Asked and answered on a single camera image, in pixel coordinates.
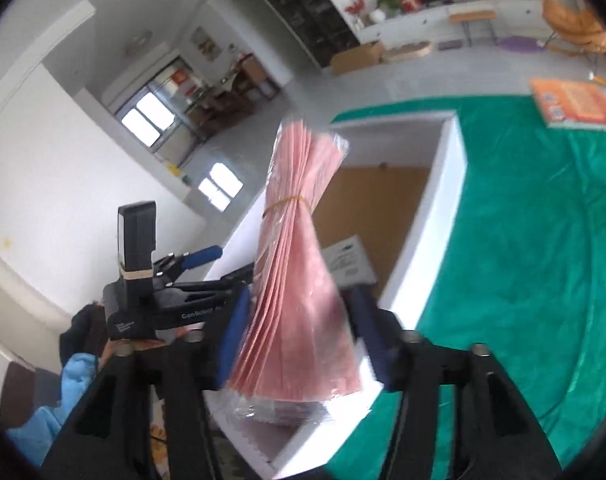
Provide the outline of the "person's left hand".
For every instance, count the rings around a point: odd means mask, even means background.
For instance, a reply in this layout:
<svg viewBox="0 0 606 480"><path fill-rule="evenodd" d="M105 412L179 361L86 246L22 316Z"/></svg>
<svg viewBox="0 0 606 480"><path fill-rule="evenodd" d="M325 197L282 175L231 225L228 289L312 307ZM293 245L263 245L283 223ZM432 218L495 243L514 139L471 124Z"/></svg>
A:
<svg viewBox="0 0 606 480"><path fill-rule="evenodd" d="M111 356L114 356L117 351L126 349L143 351L148 349L160 348L165 346L166 344L170 344L176 338L184 336L185 333L187 333L187 330L183 327L179 327L173 328L172 330L161 330L160 339L109 339L108 342L105 344L99 364L100 366L105 366L109 359L111 359Z"/></svg>

